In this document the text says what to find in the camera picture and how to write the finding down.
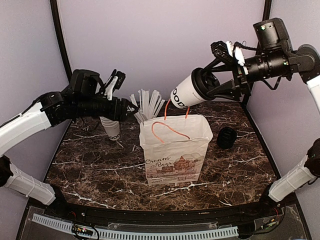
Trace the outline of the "white printed paper bag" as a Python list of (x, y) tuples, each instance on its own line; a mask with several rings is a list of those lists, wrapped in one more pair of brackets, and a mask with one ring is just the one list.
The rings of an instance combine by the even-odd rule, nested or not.
[(164, 115), (140, 123), (148, 185), (197, 181), (212, 139), (210, 124), (201, 114)]

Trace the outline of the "white paper coffee cup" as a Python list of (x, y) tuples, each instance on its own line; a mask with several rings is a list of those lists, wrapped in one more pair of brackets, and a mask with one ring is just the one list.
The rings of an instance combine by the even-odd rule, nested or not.
[(179, 109), (185, 109), (205, 101), (196, 91), (191, 75), (171, 91), (170, 100)]

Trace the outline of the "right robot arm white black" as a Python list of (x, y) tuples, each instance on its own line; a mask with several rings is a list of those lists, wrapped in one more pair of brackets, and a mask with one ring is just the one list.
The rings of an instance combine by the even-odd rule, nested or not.
[(289, 165), (255, 205), (255, 213), (266, 217), (320, 177), (320, 25), (303, 16), (273, 17), (253, 25), (248, 45), (236, 40), (244, 36), (241, 27), (220, 36), (225, 31), (215, 27), (210, 33), (212, 58), (205, 69), (213, 75), (229, 72), (231, 78), (205, 96), (244, 105), (275, 166)]

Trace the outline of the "black plastic cup lid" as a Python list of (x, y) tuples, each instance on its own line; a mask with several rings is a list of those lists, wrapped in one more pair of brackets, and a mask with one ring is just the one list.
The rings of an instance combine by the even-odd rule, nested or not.
[(206, 101), (212, 101), (215, 97), (208, 94), (209, 91), (220, 86), (217, 77), (204, 68), (198, 67), (191, 73), (191, 82), (195, 91)]

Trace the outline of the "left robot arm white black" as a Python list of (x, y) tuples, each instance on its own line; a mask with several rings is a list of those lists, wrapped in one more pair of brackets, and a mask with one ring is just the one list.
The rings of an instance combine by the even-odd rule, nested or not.
[(104, 117), (123, 122), (138, 112), (138, 107), (114, 91), (122, 86), (126, 75), (113, 70), (107, 82), (99, 73), (76, 69), (62, 91), (47, 92), (36, 98), (23, 112), (0, 126), (0, 185), (35, 199), (60, 218), (67, 218), (70, 206), (58, 187), (41, 182), (17, 168), (5, 155), (8, 150), (33, 136), (66, 120), (81, 117)]

